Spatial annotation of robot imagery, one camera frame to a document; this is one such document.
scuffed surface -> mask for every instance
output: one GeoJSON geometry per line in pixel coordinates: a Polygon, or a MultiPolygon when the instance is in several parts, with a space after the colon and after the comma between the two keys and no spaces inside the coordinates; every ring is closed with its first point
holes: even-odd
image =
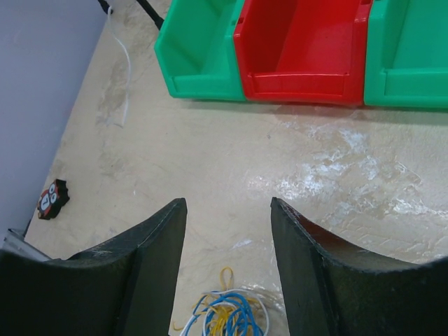
{"type": "Polygon", "coordinates": [[[224,266],[237,286],[279,293],[272,196],[387,256],[448,254],[448,113],[172,99],[151,20],[131,0],[114,15],[133,62],[127,124],[106,125],[123,112],[125,56],[105,30],[48,177],[68,181],[71,201],[56,220],[34,218],[28,242],[67,258],[185,197],[178,325],[202,291],[219,288],[224,266]]]}

wooden table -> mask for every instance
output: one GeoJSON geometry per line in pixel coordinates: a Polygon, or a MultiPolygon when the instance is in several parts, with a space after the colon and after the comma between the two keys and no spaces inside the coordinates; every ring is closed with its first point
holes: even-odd
{"type": "MultiPolygon", "coordinates": [[[[162,16],[168,6],[154,1],[162,16]]],[[[172,99],[152,21],[126,0],[114,22],[132,58],[127,124],[106,125],[121,118],[126,61],[105,29],[48,176],[67,180],[71,201],[55,220],[35,216],[29,243],[68,258],[185,197],[178,324],[202,291],[219,288],[224,266],[237,285],[281,290],[272,196],[387,256],[448,254],[448,114],[172,99]]]]}

storage bin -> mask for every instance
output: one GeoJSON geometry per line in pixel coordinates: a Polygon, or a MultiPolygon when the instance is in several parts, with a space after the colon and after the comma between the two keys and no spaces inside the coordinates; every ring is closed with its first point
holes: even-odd
{"type": "Polygon", "coordinates": [[[246,0],[234,33],[246,98],[362,104],[371,0],[246,0]]]}
{"type": "Polygon", "coordinates": [[[155,44],[171,96],[245,100],[233,32],[244,0],[173,0],[155,44]]]}
{"type": "Polygon", "coordinates": [[[448,1],[375,0],[365,103],[448,107],[448,1]]]}

red plastic container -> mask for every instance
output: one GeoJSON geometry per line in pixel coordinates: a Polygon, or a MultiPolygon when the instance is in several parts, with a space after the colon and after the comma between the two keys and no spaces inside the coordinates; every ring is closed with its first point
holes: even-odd
{"type": "Polygon", "coordinates": [[[246,0],[234,32],[247,99],[363,104],[372,0],[246,0]]]}

